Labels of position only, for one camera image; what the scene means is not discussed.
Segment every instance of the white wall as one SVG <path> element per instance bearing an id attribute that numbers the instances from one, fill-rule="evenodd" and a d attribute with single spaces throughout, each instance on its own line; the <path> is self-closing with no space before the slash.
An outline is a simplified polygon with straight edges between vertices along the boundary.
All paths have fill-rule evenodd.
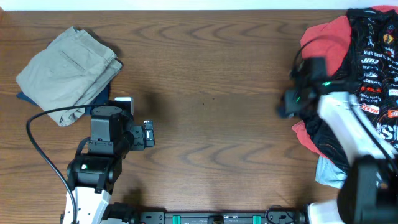
<path id="1" fill-rule="evenodd" d="M 382 4 L 398 6 L 398 0 L 0 0 L 6 11 L 348 9 Z"/>

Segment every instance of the folded gray cloth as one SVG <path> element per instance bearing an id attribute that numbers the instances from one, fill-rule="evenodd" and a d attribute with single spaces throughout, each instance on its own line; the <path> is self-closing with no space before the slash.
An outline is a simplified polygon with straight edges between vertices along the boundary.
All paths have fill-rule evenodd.
<path id="1" fill-rule="evenodd" d="M 46 111 L 90 103 L 121 67 L 109 47 L 71 27 L 30 60 L 17 82 L 25 95 Z M 80 108 L 49 116 L 59 126 L 68 126 L 84 113 Z"/>

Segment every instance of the wooden tabletop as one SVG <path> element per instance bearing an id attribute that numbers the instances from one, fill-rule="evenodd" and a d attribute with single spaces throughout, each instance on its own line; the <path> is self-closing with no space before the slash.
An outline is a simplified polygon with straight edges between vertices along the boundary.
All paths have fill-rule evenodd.
<path id="1" fill-rule="evenodd" d="M 0 23 L 0 222 L 57 223 L 66 190 L 30 143 L 40 108 L 18 100 L 16 76 L 70 26 L 95 33 L 124 63 L 111 96 L 132 96 L 156 146 L 130 152 L 112 202 L 168 211 L 266 210 L 335 198 L 315 182 L 318 156 L 275 106 L 306 28 L 343 11 L 6 12 Z M 90 117 L 32 123 L 66 174 Z"/>

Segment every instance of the red fabric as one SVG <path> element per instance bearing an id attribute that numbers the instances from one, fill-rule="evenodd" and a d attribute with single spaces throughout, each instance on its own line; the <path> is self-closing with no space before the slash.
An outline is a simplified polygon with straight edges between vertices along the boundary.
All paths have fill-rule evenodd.
<path id="1" fill-rule="evenodd" d="M 373 9 L 381 12 L 387 12 L 393 9 L 395 12 L 398 12 L 398 7 L 395 6 L 375 6 Z M 338 37 L 342 41 L 337 43 L 334 40 L 316 40 L 311 44 L 308 44 L 302 50 L 302 55 L 303 58 L 317 56 L 325 57 L 326 70 L 329 76 L 331 76 L 338 70 L 343 62 L 344 56 L 347 54 L 349 44 L 351 42 L 351 26 L 349 25 L 348 18 L 346 16 L 340 16 L 329 23 L 308 28 L 301 38 L 300 44 L 303 46 L 308 41 L 323 35 Z M 310 135 L 308 135 L 307 130 L 305 129 L 303 121 L 293 125 L 292 129 L 296 132 L 297 138 L 303 146 L 307 147 L 312 152 L 327 158 L 312 142 Z"/>

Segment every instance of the navy blue fabric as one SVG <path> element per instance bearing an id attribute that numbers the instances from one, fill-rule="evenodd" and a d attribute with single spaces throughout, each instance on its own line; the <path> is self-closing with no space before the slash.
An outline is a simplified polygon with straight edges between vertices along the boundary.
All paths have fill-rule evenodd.
<path id="1" fill-rule="evenodd" d="M 90 104 L 105 104 L 106 101 L 109 99 L 109 92 L 111 89 L 111 84 L 107 84 L 105 89 L 101 91 L 101 93 L 98 94 L 98 96 L 90 103 Z M 25 100 L 29 103 L 32 103 L 33 105 L 37 106 L 37 104 L 30 99 L 25 93 L 20 92 L 17 94 L 17 98 L 21 100 Z M 91 115 L 91 112 L 93 111 L 94 108 L 86 108 L 85 115 Z"/>

